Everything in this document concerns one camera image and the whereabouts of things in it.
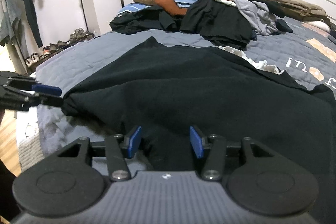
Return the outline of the rust orange garment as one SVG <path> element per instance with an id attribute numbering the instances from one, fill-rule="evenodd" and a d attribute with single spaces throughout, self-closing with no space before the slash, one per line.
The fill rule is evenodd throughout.
<path id="1" fill-rule="evenodd" d="M 184 16 L 187 13 L 187 8 L 179 8 L 174 0 L 155 0 L 155 3 L 172 16 Z"/>

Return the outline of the grey sweatshirt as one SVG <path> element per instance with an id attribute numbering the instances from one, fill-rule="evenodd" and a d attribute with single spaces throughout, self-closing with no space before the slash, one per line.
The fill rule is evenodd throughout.
<path id="1" fill-rule="evenodd" d="M 258 35 L 276 34 L 276 18 L 265 3 L 249 0 L 214 0 L 227 6 L 236 7 L 240 14 L 250 23 L 252 30 Z"/>

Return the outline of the black garment in pile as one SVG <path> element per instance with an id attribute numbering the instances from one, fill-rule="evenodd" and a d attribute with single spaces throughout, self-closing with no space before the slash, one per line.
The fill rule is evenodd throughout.
<path id="1" fill-rule="evenodd" d="M 252 37 L 252 27 L 236 7 L 214 0 L 192 4 L 181 21 L 180 31 L 199 34 L 216 46 L 244 50 Z"/>

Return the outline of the black printed t-shirt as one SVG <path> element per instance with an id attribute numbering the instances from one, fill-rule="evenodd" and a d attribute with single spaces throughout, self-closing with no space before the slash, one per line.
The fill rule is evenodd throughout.
<path id="1" fill-rule="evenodd" d="M 313 174 L 335 174 L 333 92 L 214 47 L 149 38 L 68 91 L 62 111 L 115 132 L 142 126 L 141 149 L 156 170 L 193 168 L 196 125 L 228 141 L 256 139 Z"/>

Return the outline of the shoes on floor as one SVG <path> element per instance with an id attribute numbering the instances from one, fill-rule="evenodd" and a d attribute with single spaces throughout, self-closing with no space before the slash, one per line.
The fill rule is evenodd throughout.
<path id="1" fill-rule="evenodd" d="M 66 42 L 59 40 L 56 44 L 49 44 L 48 46 L 43 47 L 41 55 L 38 53 L 32 53 L 30 57 L 25 59 L 26 65 L 28 67 L 36 65 L 39 61 L 46 59 L 54 53 L 65 50 L 79 42 L 88 41 L 94 37 L 95 35 L 92 32 L 84 31 L 82 28 L 78 28 L 70 34 L 69 40 Z"/>

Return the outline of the grey quilted bedspread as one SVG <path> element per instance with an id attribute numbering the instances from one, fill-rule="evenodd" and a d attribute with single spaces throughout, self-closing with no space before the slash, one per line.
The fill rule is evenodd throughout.
<path id="1" fill-rule="evenodd" d="M 266 61 L 287 71 L 308 89 L 325 84 L 335 89 L 335 44 L 313 26 L 287 19 L 290 33 L 259 36 L 251 41 L 245 55 L 255 62 Z M 69 91 L 79 82 L 128 50 L 154 37 L 161 44 L 208 47 L 210 42 L 197 34 L 148 30 L 133 35 L 108 32 L 86 42 L 77 43 L 37 67 L 36 79 L 46 85 Z M 48 106 L 31 108 L 17 115 L 19 162 L 27 169 L 49 153 L 80 136 L 100 141 L 105 130 L 92 121 L 65 116 L 60 109 Z"/>

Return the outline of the blue striped dark garment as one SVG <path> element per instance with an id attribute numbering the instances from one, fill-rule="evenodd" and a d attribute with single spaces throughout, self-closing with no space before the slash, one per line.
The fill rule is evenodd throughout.
<path id="1" fill-rule="evenodd" d="M 162 7 L 154 5 L 136 12 L 124 12 L 110 23 L 112 31 L 131 35 L 147 30 L 177 32 L 180 30 L 183 15 L 170 15 Z"/>

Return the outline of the folded beige blanket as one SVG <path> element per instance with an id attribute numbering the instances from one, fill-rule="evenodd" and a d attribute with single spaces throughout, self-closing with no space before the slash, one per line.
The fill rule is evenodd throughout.
<path id="1" fill-rule="evenodd" d="M 313 22 L 323 21 L 330 24 L 326 11 L 315 4 L 303 0 L 267 0 L 279 3 L 285 16 L 302 21 Z"/>

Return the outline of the white pillow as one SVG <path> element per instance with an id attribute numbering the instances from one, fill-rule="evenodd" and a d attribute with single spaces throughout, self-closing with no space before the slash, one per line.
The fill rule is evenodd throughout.
<path id="1" fill-rule="evenodd" d="M 331 29 L 330 27 L 323 21 L 312 21 L 308 23 L 311 26 L 317 27 L 320 30 L 323 30 L 325 32 L 327 32 L 328 34 L 330 33 Z"/>

